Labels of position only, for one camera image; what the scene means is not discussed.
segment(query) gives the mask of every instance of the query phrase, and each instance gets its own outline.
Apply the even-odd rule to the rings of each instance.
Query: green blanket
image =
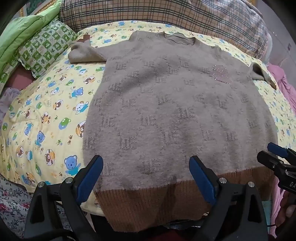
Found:
[[[36,32],[59,14],[62,0],[57,0],[38,15],[30,15],[12,20],[0,36],[0,72],[15,51]]]

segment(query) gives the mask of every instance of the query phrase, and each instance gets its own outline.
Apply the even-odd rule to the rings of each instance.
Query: brown ribbed hem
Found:
[[[262,201],[271,193],[273,172],[257,167],[219,175],[232,183],[255,183]],[[158,188],[107,190],[95,193],[101,208],[115,231],[138,232],[176,219],[200,219],[210,210],[194,181],[182,181]]]

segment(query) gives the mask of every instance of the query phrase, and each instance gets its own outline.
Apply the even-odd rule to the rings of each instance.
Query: bed sheet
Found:
[[[180,32],[187,37],[196,37],[207,45],[219,46],[248,66],[256,62],[267,71],[261,61],[222,39],[169,24],[114,22],[86,28],[78,33],[78,39],[88,33],[91,45],[101,47],[128,39],[136,30]],[[28,192],[33,192],[40,181],[59,183],[84,167],[83,125],[93,94],[100,85],[104,64],[70,64],[69,51],[66,50],[43,77],[21,92],[11,104],[1,127],[0,173],[8,180],[24,185]],[[295,148],[296,121],[289,103],[278,87],[274,90],[265,81],[254,83],[274,117],[279,145]],[[93,193],[81,208],[103,215]]]

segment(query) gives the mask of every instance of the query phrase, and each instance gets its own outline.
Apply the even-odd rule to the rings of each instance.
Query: pink sequin patch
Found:
[[[223,65],[214,65],[211,68],[212,77],[220,82],[229,84],[231,81],[228,78],[228,71]]]

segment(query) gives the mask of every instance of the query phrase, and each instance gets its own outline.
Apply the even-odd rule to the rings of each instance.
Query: red flower print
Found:
[[[30,207],[30,205],[29,205],[28,203],[23,203],[22,206],[23,206],[24,208],[29,208],[29,207]]]
[[[6,211],[8,211],[9,210],[9,208],[8,207],[6,207],[3,203],[0,203],[0,211],[1,212],[6,212]]]

